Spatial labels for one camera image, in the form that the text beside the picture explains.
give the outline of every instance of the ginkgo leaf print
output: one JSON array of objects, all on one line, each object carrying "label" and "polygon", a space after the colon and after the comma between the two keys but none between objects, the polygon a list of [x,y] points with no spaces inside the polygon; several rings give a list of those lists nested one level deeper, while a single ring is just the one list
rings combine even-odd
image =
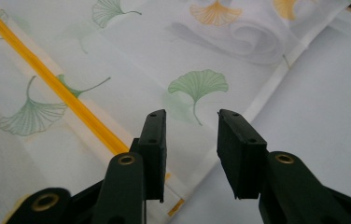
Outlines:
[{"label": "ginkgo leaf print", "polygon": [[216,0],[208,7],[190,6],[190,14],[202,24],[220,26],[235,21],[242,14],[242,9],[224,7]]},{"label": "ginkgo leaf print", "polygon": [[54,121],[63,116],[66,104],[42,104],[30,98],[29,90],[34,78],[32,77],[28,83],[24,106],[12,117],[0,119],[0,128],[3,131],[21,136],[44,132]]},{"label": "ginkgo leaf print", "polygon": [[274,7],[280,17],[293,21],[295,20],[295,2],[296,0],[274,0]]},{"label": "ginkgo leaf print", "polygon": [[107,82],[111,77],[108,77],[108,78],[106,78],[104,81],[100,82],[99,84],[97,84],[97,85],[95,85],[95,86],[93,86],[93,87],[90,87],[90,88],[88,88],[88,89],[86,89],[86,90],[83,90],[83,91],[77,91],[77,90],[75,90],[75,89],[69,87],[69,86],[65,83],[64,75],[63,75],[63,74],[58,75],[57,78],[63,83],[63,85],[64,85],[69,91],[71,91],[71,93],[73,93],[73,95],[75,95],[75,96],[78,98],[79,95],[82,94],[83,92],[85,92],[85,91],[90,91],[90,90],[92,90],[92,89],[94,89],[94,88],[96,88],[96,87],[102,85],[103,83]]},{"label": "ginkgo leaf print", "polygon": [[9,20],[9,16],[7,15],[7,13],[1,8],[0,9],[0,20],[4,23],[7,24],[7,21]]},{"label": "ginkgo leaf print", "polygon": [[202,125],[196,116],[197,102],[210,92],[227,91],[228,88],[228,83],[222,74],[206,69],[188,72],[186,75],[172,81],[168,91],[170,93],[182,91],[189,95],[193,100],[193,116]]},{"label": "ginkgo leaf print", "polygon": [[93,21],[97,23],[101,28],[106,28],[108,22],[118,16],[127,13],[137,13],[141,15],[141,12],[129,11],[123,12],[120,7],[120,0],[98,0],[93,6]]}]

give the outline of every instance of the white cloth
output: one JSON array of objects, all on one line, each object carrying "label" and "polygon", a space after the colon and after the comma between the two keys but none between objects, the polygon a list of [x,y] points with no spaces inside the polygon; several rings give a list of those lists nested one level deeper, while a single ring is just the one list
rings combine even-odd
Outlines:
[{"label": "white cloth", "polygon": [[[95,13],[101,12],[92,9],[103,2],[120,4],[122,11],[118,10],[110,20],[98,17]],[[330,9],[333,15],[346,6],[340,1],[331,2],[339,5]],[[111,77],[103,85],[81,94],[79,99],[127,145],[141,133],[148,113],[166,109],[170,177],[166,180],[165,203],[148,203],[148,219],[153,223],[169,220],[177,205],[190,197],[218,161],[217,112],[220,108],[243,113],[252,120],[288,67],[305,50],[298,37],[275,16],[273,5],[267,0],[245,0],[237,4],[244,8],[248,23],[242,17],[224,31],[236,39],[230,46],[212,37],[212,34],[224,35],[221,30],[197,32],[195,28],[202,28],[200,25],[181,21],[183,10],[192,4],[197,3],[157,0],[18,0],[10,3],[0,0],[0,9],[8,14],[7,26],[54,74],[64,74],[67,85],[84,90]],[[177,24],[197,35],[180,35]],[[320,21],[320,27],[326,24],[328,21]],[[256,37],[261,35],[271,37],[260,37],[264,41],[257,41]],[[208,48],[202,40],[215,47]],[[235,50],[239,40],[247,40],[248,44]],[[268,50],[270,53],[265,47],[263,56],[255,54],[262,52],[261,43],[272,49]],[[245,46],[254,50],[241,60],[237,54],[244,51]],[[36,73],[3,40],[0,40],[0,64],[1,118],[12,116],[23,106],[27,84]],[[213,77],[215,81],[207,84]],[[213,91],[199,89],[199,85],[191,81],[188,85],[196,94],[171,91],[181,89],[179,83],[186,80],[199,80],[198,84],[215,88]],[[60,103],[38,77],[30,91],[31,98],[40,103]],[[14,138],[18,143],[9,146],[11,148],[0,147],[0,154],[4,150],[20,154],[9,159],[0,157],[0,163],[6,167],[6,172],[0,172],[0,179],[11,175],[20,181],[24,176],[31,179],[30,186],[24,182],[6,182],[5,189],[14,191],[12,198],[8,198],[9,192],[0,185],[0,202],[7,201],[0,203],[0,220],[15,198],[43,186],[63,187],[75,194],[94,184],[104,177],[106,164],[112,157],[69,110],[44,132],[18,136],[0,130],[0,135]],[[22,163],[19,157],[31,159]],[[25,171],[23,175],[12,172],[24,171],[25,166],[33,166],[31,172]]]}]

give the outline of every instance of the yellow line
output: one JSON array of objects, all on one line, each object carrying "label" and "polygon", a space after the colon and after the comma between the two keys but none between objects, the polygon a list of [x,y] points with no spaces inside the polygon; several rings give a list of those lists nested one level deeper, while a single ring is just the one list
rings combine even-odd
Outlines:
[{"label": "yellow line", "polygon": [[170,211],[167,213],[167,215],[168,215],[169,217],[172,217],[172,216],[176,213],[176,211],[178,211],[178,209],[181,207],[181,205],[182,205],[184,202],[185,202],[184,199],[180,199],[180,200],[178,201],[178,203],[176,203],[175,206],[172,208],[172,210],[170,210]]},{"label": "yellow line", "polygon": [[114,154],[127,152],[129,149],[116,135],[96,118],[92,112],[75,97],[60,80],[7,28],[0,20],[0,35],[28,62],[56,94],[74,111],[91,131]]}]

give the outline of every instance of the screw hole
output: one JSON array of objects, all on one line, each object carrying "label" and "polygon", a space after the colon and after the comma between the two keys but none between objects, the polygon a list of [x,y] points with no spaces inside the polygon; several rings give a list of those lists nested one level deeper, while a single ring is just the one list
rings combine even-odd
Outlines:
[{"label": "screw hole", "polygon": [[31,209],[36,212],[43,212],[53,207],[59,201],[59,195],[46,193],[35,199]]},{"label": "screw hole", "polygon": [[292,163],[294,163],[294,159],[292,157],[290,157],[289,155],[286,155],[286,154],[276,155],[275,158],[278,161],[280,161],[281,163],[285,163],[285,164],[292,164]]},{"label": "screw hole", "polygon": [[132,164],[134,161],[135,161],[135,158],[129,155],[122,156],[118,159],[118,163],[120,165],[129,165],[129,164]]},{"label": "screw hole", "polygon": [[124,224],[124,217],[112,217],[108,220],[108,224]]}]

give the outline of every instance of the brass insert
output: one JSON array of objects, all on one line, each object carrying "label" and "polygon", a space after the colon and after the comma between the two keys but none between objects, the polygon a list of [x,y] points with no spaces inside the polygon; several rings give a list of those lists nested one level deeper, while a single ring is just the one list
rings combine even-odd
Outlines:
[{"label": "brass insert", "polygon": [[280,161],[281,163],[285,163],[285,164],[294,163],[294,159],[286,154],[278,154],[275,156],[275,158],[277,161]]},{"label": "brass insert", "polygon": [[59,195],[55,193],[46,193],[35,199],[31,205],[31,209],[36,212],[43,212],[53,207],[58,201]]},{"label": "brass insert", "polygon": [[130,165],[135,161],[135,158],[133,156],[125,155],[122,156],[118,159],[118,163],[120,165]]}]

